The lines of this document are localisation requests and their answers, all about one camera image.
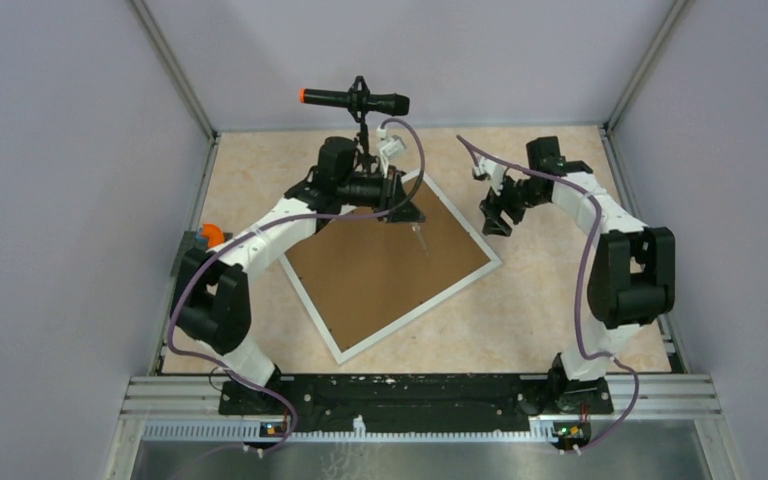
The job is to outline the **silver screwdriver tool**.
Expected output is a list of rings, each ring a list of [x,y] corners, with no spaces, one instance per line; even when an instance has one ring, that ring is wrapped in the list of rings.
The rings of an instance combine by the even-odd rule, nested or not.
[[[411,229],[412,229],[412,231],[413,231],[417,241],[419,242],[419,245],[420,245],[420,248],[421,248],[423,254],[426,257],[429,257],[430,256],[430,252],[429,252],[429,249],[428,249],[428,245],[427,245],[427,243],[425,241],[424,235],[422,233],[421,225],[419,223],[414,222],[411,225]]]

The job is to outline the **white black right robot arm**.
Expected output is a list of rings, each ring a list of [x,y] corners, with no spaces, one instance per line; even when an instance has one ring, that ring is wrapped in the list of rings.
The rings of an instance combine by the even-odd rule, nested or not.
[[[601,185],[584,161],[568,160],[556,137],[526,145],[527,166],[473,147],[473,176],[489,184],[479,209],[485,235],[508,237],[529,209],[553,205],[586,241],[575,280],[572,346],[549,370],[545,398],[572,412],[603,380],[625,344],[675,302],[676,240],[667,227],[636,218]]]

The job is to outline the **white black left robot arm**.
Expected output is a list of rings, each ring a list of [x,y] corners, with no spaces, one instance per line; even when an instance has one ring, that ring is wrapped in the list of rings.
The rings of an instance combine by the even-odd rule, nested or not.
[[[170,327],[201,346],[197,357],[245,379],[243,401],[257,413],[277,407],[281,388],[273,380],[277,365],[250,335],[250,282],[338,218],[425,220],[404,189],[401,171],[361,172],[360,153],[349,138],[326,138],[309,173],[260,220],[215,247],[194,247],[181,259]]]

